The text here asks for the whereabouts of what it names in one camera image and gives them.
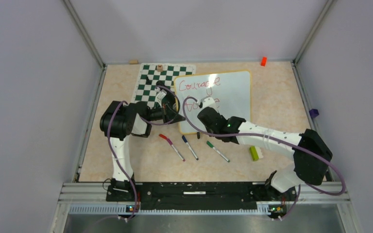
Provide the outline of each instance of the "green marker cap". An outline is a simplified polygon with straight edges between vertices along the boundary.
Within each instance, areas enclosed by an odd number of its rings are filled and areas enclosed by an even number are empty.
[[[214,147],[214,145],[212,145],[209,141],[206,142],[211,148]]]

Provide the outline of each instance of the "red marker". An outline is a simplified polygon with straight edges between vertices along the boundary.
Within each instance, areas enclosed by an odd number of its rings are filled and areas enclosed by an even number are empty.
[[[179,151],[175,148],[175,146],[173,145],[173,143],[171,142],[171,140],[167,137],[165,137],[165,135],[163,134],[160,134],[159,135],[161,138],[165,139],[170,145],[171,147],[174,149],[174,151],[178,154],[178,156],[182,159],[182,161],[185,162],[185,159],[183,158],[183,156],[179,153]]]

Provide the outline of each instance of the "chessboard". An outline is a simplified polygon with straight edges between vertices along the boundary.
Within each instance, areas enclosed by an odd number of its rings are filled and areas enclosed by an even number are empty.
[[[159,72],[157,66],[162,65],[163,70]],[[188,64],[170,63],[142,63],[139,68],[137,82],[132,94],[131,102],[146,102],[151,108],[155,103],[155,86],[157,81],[163,81],[165,86],[174,88],[174,79],[178,76],[195,74],[196,66]]]

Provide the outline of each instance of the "blue marker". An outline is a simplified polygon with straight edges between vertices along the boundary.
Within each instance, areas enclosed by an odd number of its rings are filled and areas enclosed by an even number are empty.
[[[184,135],[182,135],[182,140],[186,143],[186,145],[188,146],[189,150],[190,150],[190,151],[192,152],[192,154],[194,155],[195,159],[196,159],[196,160],[199,160],[197,154],[196,154],[195,151],[192,149],[192,147],[189,145],[189,143],[188,143],[188,141],[187,141],[187,139],[185,138]]]

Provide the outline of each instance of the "marble-patterned surface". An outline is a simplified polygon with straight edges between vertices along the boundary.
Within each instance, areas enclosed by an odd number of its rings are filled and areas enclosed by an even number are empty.
[[[247,69],[252,73],[252,122],[286,132],[303,132],[308,121],[290,62],[196,63],[197,74]],[[99,182],[112,176],[112,157],[106,137],[99,129],[99,120],[113,100],[132,96],[139,65],[108,66],[95,114],[84,164],[79,181]],[[185,157],[182,160],[158,135],[169,137]],[[196,161],[181,139],[178,125],[153,126],[149,138],[131,137],[131,165],[138,182],[212,182],[264,181],[290,160],[262,149],[264,158],[253,162],[249,146],[240,146],[203,135],[186,135],[199,160]],[[209,139],[230,160],[227,163],[207,144]]]

